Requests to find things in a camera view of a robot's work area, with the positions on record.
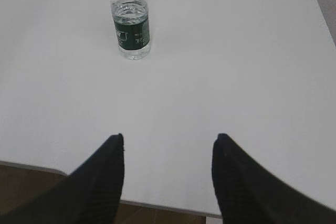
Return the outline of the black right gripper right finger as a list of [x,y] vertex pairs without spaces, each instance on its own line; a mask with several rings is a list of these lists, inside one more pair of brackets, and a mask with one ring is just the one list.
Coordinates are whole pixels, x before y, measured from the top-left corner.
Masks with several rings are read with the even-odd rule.
[[212,181],[223,223],[335,223],[335,210],[278,179],[224,133],[213,145]]

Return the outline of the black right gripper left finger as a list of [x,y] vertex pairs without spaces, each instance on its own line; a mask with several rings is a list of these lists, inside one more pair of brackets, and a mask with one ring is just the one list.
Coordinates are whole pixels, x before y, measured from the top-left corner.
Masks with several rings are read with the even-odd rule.
[[1,223],[113,223],[124,182],[124,139],[110,136],[46,193],[1,215]]

